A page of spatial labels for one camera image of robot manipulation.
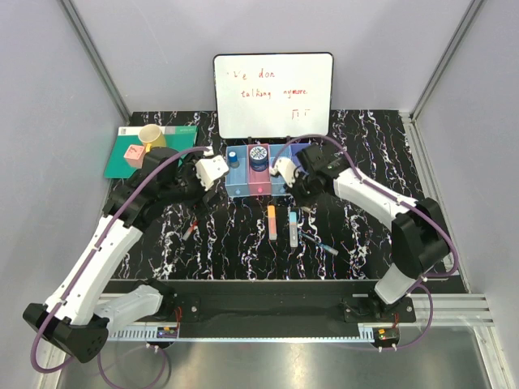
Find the light blue bin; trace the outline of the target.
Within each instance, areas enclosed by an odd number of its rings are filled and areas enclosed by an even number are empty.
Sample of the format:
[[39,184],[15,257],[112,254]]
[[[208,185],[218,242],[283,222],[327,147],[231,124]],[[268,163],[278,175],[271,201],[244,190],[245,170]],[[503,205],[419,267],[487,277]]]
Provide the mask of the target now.
[[286,196],[295,183],[296,165],[292,160],[290,145],[270,145],[269,178],[273,196]]
[[[236,152],[239,160],[239,167],[233,169],[229,166],[229,152]],[[228,146],[226,148],[226,162],[229,166],[229,173],[225,177],[225,188],[227,194],[231,198],[247,197],[250,195],[248,186],[248,170],[247,170],[247,146]]]

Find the blue white highlighter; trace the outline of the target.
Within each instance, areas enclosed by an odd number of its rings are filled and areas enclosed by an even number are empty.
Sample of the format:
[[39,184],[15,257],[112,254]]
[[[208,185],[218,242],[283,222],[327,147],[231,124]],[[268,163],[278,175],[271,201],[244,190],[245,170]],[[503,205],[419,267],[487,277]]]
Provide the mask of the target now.
[[289,235],[290,247],[298,247],[298,215],[296,212],[289,212]]

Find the red pen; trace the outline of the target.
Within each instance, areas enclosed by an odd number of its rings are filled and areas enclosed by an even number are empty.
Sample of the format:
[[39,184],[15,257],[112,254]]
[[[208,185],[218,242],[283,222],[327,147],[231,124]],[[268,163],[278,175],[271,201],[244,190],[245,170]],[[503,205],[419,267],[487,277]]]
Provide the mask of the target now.
[[184,242],[186,242],[186,241],[190,238],[190,236],[194,233],[194,231],[196,231],[197,227],[198,227],[198,221],[196,220],[196,221],[194,221],[194,222],[191,224],[191,226],[190,226],[190,227],[186,230],[186,232],[182,235],[182,240],[183,240]]

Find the blue grey glue stick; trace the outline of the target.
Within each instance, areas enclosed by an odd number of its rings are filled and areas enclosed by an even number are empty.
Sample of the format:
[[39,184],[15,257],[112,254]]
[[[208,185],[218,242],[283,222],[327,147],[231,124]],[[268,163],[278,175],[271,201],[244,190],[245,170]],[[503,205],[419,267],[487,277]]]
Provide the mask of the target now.
[[237,169],[239,167],[239,160],[238,160],[238,156],[237,156],[236,152],[234,152],[234,151],[229,152],[228,159],[229,159],[229,166],[231,168]]

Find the purple bin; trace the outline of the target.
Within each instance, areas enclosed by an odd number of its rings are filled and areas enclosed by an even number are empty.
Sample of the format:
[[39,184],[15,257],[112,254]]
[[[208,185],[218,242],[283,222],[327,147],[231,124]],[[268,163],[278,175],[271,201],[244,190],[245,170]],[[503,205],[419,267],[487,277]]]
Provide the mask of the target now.
[[290,155],[291,155],[291,160],[296,164],[296,165],[299,165],[300,164],[300,161],[297,157],[297,154],[307,148],[308,146],[310,146],[309,143],[292,143],[290,144]]

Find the pink bin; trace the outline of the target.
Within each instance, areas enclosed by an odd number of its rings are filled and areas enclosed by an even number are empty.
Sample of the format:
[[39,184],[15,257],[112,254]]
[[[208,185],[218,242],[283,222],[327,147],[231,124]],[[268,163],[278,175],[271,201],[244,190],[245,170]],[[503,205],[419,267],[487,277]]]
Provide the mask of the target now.
[[254,146],[264,146],[268,149],[266,143],[252,144],[247,147],[247,169],[248,169],[248,186],[250,195],[270,195],[272,190],[272,183],[270,181],[270,174],[268,167],[262,172],[253,171],[249,166],[249,151]]

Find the blue clear pen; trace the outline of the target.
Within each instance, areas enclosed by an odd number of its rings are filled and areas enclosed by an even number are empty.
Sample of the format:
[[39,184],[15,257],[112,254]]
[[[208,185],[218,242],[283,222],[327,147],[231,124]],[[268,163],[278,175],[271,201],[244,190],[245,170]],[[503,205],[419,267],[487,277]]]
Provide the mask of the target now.
[[315,240],[312,236],[302,232],[302,231],[299,231],[298,232],[298,235],[303,238],[303,239],[306,239],[308,240],[309,242],[312,242],[314,243],[317,247],[319,247],[320,249],[328,252],[329,254],[333,255],[333,256],[337,256],[338,255],[338,251],[334,248],[332,248],[331,246],[328,246],[322,242],[318,242],[317,240]]

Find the blue ink bottle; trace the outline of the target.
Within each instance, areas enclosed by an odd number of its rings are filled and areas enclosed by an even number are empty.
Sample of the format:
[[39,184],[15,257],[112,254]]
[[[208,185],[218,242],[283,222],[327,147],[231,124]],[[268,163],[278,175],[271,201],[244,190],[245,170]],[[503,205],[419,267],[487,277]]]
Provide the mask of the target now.
[[254,146],[249,151],[249,166],[253,171],[262,172],[268,167],[268,149]]

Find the yellow mug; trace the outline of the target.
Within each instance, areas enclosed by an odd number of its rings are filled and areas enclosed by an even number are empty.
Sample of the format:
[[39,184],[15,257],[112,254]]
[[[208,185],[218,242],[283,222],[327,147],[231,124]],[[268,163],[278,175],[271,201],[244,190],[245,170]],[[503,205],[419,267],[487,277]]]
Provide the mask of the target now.
[[155,147],[166,147],[165,136],[158,125],[148,124],[143,126],[138,133],[139,141],[143,144],[144,150],[150,152]]

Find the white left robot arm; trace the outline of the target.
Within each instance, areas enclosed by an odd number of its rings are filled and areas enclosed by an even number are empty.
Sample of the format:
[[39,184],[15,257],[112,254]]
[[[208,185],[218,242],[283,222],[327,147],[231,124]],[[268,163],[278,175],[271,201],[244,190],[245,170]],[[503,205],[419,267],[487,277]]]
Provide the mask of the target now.
[[107,303],[100,296],[130,249],[166,207],[182,204],[204,216],[220,196],[215,185],[229,173],[211,147],[178,152],[155,147],[107,199],[97,229],[66,279],[44,303],[31,303],[24,321],[36,332],[32,367],[44,373],[36,351],[41,340],[81,363],[100,353],[109,336],[142,318],[159,321],[179,312],[175,290],[158,280],[141,282]]

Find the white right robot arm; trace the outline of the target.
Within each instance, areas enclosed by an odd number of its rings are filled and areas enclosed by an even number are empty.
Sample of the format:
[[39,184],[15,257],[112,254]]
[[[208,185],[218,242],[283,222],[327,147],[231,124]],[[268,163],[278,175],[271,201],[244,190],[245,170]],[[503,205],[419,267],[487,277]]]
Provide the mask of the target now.
[[401,300],[438,262],[453,252],[440,205],[398,194],[356,169],[345,158],[327,154],[316,144],[297,153],[298,164],[278,157],[270,172],[285,181],[286,190],[300,203],[321,194],[348,201],[375,217],[391,233],[392,264],[375,284],[368,301],[372,318],[386,321]]

